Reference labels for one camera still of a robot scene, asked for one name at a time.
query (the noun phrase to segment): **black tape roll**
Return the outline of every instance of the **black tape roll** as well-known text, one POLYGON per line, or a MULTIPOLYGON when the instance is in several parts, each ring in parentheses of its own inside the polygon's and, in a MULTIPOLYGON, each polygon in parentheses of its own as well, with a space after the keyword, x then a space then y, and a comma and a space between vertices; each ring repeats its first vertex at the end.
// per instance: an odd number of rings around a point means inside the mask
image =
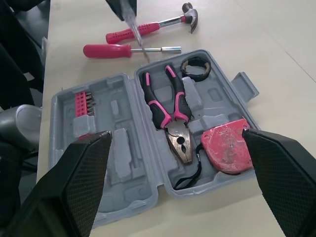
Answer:
POLYGON ((210 72, 211 72, 211 63, 201 57, 189 58, 188 60, 183 61, 181 64, 182 77, 191 77, 191 79, 195 80, 196 82, 205 80, 208 77, 210 72), (202 67, 205 69, 205 72, 199 75, 191 74, 186 71, 187 66, 202 67))

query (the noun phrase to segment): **pink hammer handle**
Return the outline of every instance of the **pink hammer handle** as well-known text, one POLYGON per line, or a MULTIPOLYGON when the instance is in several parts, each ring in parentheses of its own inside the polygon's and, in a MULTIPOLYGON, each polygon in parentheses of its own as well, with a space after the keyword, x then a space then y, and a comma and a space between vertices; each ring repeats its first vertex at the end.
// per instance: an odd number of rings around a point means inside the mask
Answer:
MULTIPOLYGON (((150 24, 144 24, 138 27, 139 33, 144 36, 144 35, 148 35, 151 32, 154 32, 156 30, 159 30, 160 26, 158 22, 153 22, 150 24)), ((126 39, 133 39, 134 38, 134 34, 132 32, 131 29, 127 29, 124 31, 119 31, 119 32, 114 32, 114 33, 108 33, 105 36, 107 43, 117 43, 120 42, 122 40, 126 40, 126 39)))
POLYGON ((88 58, 130 58, 130 50, 130 44, 87 44, 83 47, 83 53, 88 58))

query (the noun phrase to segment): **table surface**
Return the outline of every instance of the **table surface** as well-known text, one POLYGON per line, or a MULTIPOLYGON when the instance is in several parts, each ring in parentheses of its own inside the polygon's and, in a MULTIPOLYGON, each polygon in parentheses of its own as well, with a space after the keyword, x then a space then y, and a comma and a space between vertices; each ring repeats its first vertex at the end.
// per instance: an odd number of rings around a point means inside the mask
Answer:
MULTIPOLYGON (((181 0, 138 0, 138 24, 181 15, 181 0)), ((229 79, 246 72, 260 91, 248 104, 262 130, 298 140, 314 157, 316 146, 313 0, 192 0, 198 27, 178 24, 144 37, 146 47, 208 50, 229 79)), ((105 34, 126 28, 104 0, 51 0, 40 130, 38 179, 48 169, 51 97, 57 92, 116 73, 133 76, 146 61, 89 60, 82 48, 105 43, 105 34)), ((166 58, 151 54, 151 60, 166 58)), ((173 199, 159 187, 158 204, 137 216, 92 230, 91 236, 283 237, 255 179, 194 198, 173 199)))

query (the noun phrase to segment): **hammer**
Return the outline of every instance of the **hammer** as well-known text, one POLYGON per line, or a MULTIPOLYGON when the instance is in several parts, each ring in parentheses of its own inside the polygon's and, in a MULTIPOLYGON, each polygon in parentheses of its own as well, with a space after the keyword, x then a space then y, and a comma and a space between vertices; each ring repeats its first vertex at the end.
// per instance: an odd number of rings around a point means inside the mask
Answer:
MULTIPOLYGON (((151 32, 159 30, 161 27, 171 26, 180 22, 189 23, 191 25, 192 34, 198 24, 198 11, 193 9, 192 4, 189 2, 183 4, 182 10, 184 12, 184 15, 160 22, 152 22, 149 24, 140 25, 138 27, 140 35, 148 35, 151 32)), ((127 29, 115 33, 108 33, 106 34, 105 38, 107 40, 107 43, 117 43, 126 39, 134 39, 135 36, 131 29, 127 29)))

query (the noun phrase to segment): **pink and black pliers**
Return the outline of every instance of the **pink and black pliers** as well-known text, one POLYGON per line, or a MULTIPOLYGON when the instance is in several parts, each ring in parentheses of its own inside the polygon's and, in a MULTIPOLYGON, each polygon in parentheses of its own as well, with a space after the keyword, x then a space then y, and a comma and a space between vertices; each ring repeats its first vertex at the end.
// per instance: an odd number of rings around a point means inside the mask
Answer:
MULTIPOLYGON (((192 112, 186 100, 183 82, 176 74, 173 66, 167 65, 164 70, 171 81, 175 96, 173 117, 175 120, 183 119, 185 120, 185 123, 188 123, 192 116, 192 112)), ((172 122, 172 118, 157 100, 152 90, 151 76, 149 73, 143 73, 142 88, 145 93, 145 101, 153 113, 154 125, 157 129, 165 129, 165 127, 172 122)))
POLYGON ((172 120, 171 115, 161 105, 156 98, 151 84, 151 76, 148 72, 142 75, 142 88, 145 94, 145 101, 153 113, 153 123, 157 129, 163 129, 170 147, 177 157, 184 163, 192 162, 192 141, 189 129, 186 127, 191 119, 192 112, 186 100, 186 94, 183 82, 176 74, 172 65, 166 65, 164 68, 168 78, 171 81, 174 91, 174 112, 172 120))

